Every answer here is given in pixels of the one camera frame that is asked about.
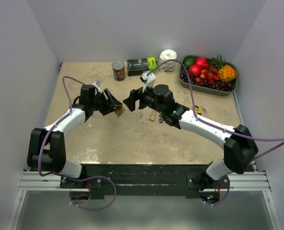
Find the large brass padlock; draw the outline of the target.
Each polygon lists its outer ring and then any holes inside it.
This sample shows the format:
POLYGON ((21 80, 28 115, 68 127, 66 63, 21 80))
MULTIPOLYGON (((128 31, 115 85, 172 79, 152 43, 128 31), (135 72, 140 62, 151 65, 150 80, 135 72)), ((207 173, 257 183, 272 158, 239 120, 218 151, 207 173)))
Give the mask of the large brass padlock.
POLYGON ((120 117, 125 112, 125 108, 123 106, 119 106, 115 108, 114 113, 120 117))

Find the small brass padlock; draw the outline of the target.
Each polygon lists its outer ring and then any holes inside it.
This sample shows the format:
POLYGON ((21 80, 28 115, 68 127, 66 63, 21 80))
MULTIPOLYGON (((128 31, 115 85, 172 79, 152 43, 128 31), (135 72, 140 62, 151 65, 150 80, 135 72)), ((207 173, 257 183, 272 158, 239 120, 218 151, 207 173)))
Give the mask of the small brass padlock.
POLYGON ((151 112, 151 115, 149 116, 148 119, 149 119, 150 121, 155 121, 156 115, 155 115, 155 111, 154 111, 154 110, 151 112))

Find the yellow padlock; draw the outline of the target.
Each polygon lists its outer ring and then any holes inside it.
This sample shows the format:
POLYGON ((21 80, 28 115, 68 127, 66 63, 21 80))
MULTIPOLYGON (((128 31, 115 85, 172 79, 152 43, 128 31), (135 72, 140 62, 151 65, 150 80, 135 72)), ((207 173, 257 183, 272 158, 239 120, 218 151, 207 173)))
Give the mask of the yellow padlock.
POLYGON ((201 114, 202 114, 202 110, 200 109, 199 106, 195 105, 195 106, 194 106, 194 110, 195 110, 195 112, 196 112, 198 115, 201 115, 201 114))

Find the yellow padlock keys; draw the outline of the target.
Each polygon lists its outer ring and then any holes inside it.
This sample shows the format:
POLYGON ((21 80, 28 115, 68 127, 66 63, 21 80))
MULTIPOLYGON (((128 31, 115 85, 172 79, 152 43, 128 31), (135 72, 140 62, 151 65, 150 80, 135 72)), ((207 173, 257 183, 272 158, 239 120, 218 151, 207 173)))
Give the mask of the yellow padlock keys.
POLYGON ((202 113, 205 117, 208 117, 208 111, 203 107, 203 106, 200 106, 201 110, 202 110, 202 113))

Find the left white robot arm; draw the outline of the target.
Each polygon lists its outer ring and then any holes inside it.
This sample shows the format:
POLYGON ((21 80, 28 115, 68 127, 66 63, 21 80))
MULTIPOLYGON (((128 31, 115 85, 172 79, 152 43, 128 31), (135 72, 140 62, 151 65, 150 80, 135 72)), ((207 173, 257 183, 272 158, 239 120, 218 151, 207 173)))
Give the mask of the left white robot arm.
POLYGON ((65 139, 95 111, 102 115, 114 112, 120 116, 122 109, 123 104, 108 89, 102 91, 96 84, 82 85, 80 95, 61 118, 44 128, 32 130, 27 165, 37 169, 41 176, 46 172, 71 177, 73 185, 83 188, 88 177, 82 173, 82 165, 67 160, 65 139))

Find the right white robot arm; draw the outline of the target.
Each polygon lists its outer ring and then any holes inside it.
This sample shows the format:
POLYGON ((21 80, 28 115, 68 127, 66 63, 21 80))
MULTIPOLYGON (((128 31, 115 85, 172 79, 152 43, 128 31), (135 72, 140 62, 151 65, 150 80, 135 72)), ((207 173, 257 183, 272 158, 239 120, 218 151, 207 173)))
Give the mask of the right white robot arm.
POLYGON ((193 110, 175 101, 167 85, 132 90, 123 102, 130 111, 139 102, 139 109, 149 107, 159 112, 169 126, 196 133, 223 149, 223 159, 211 163, 199 178, 207 188, 213 188, 227 174, 243 174, 258 152, 247 127, 226 126, 195 115, 193 110))

